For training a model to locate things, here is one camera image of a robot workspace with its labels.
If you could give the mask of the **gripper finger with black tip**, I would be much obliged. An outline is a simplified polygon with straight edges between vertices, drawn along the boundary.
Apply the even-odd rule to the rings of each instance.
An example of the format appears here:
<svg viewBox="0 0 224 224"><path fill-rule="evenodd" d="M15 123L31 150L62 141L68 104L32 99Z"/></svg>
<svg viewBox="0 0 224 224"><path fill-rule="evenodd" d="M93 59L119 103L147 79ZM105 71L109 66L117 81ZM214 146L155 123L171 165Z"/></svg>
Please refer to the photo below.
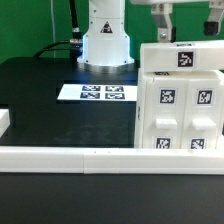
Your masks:
<svg viewBox="0 0 224 224"><path fill-rule="evenodd" d="M220 33L224 20L224 0L209 0L210 14L204 22L204 35L215 36Z"/></svg>
<svg viewBox="0 0 224 224"><path fill-rule="evenodd" d="M176 28L170 18L172 12L171 3L154 3L151 7L151 14L157 27L157 40L160 43L172 43L176 39Z"/></svg>

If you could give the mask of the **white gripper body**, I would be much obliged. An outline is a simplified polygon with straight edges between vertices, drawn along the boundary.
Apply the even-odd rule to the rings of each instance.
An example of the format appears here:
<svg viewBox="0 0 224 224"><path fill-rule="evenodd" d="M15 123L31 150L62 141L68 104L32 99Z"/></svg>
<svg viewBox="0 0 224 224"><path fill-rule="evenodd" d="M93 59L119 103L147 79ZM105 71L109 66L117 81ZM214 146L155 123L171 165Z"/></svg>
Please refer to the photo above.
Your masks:
<svg viewBox="0 0 224 224"><path fill-rule="evenodd" d="M196 2L222 2L224 0L130 0L132 4L137 5L152 5L152 4L159 4L159 3L172 3L172 4L178 4L178 3L196 3Z"/></svg>

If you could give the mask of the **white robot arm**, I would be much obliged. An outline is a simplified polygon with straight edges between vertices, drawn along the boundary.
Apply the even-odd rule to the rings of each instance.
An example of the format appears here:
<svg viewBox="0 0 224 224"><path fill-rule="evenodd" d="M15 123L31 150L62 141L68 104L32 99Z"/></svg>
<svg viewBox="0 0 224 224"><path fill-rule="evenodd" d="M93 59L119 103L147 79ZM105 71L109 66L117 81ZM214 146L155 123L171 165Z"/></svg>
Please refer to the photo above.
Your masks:
<svg viewBox="0 0 224 224"><path fill-rule="evenodd" d="M80 68L117 73L134 66L130 56L130 38L124 28L125 0L88 0L89 28L82 38L82 55L77 59ZM204 34L217 35L224 19L224 0L129 0L135 5L150 5L160 43L175 41L176 31L170 15L173 5L208 2L210 15L204 23Z"/></svg>

